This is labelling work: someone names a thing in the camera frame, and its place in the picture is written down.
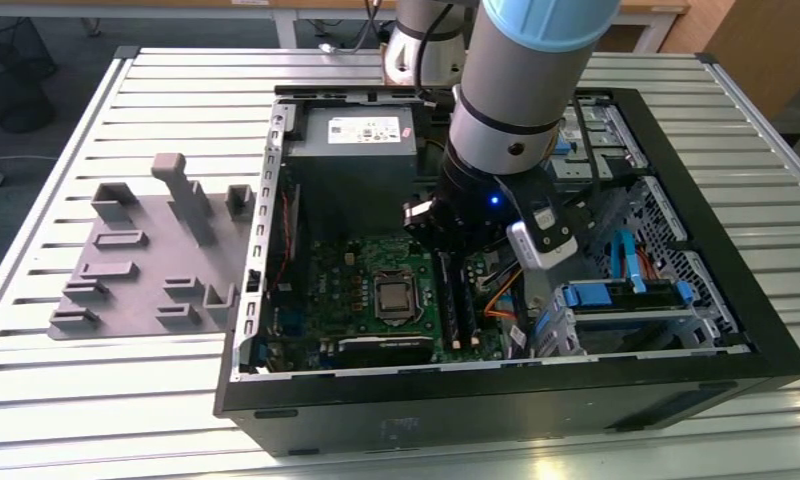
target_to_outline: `wooden desk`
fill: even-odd
[[[386,0],[381,20],[395,18],[398,0]],[[615,25],[639,25],[635,52],[658,52],[687,0],[623,0]],[[363,20],[362,0],[0,0],[0,16],[79,18],[268,18],[279,46],[296,48],[298,20]]]

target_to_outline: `white cable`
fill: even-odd
[[[7,157],[0,157],[0,160],[18,160],[22,158],[32,158],[35,160],[51,160],[54,162],[59,161],[59,157],[46,157],[42,155],[10,155]]]

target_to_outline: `wooden cabinet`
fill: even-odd
[[[766,117],[800,90],[800,0],[690,0],[662,52],[711,53]]]

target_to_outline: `sticker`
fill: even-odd
[[[330,144],[401,143],[398,117],[335,117],[330,120]]]
[[[539,228],[543,230],[549,230],[555,226],[557,219],[555,213],[551,211],[551,208],[546,208],[534,214],[534,218],[537,219],[537,224]]]
[[[514,342],[517,342],[519,346],[525,348],[525,344],[529,341],[529,336],[522,330],[519,330],[519,327],[517,327],[515,325],[510,329],[510,338],[513,338]]]

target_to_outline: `motherboard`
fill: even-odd
[[[310,253],[306,311],[283,311],[278,319],[283,336],[310,339],[286,346],[294,370],[381,365],[381,351],[418,363],[422,355],[423,363],[503,358],[497,323],[481,330],[475,348],[446,344],[433,257],[409,235],[316,241]],[[483,257],[473,258],[470,280],[487,273]]]

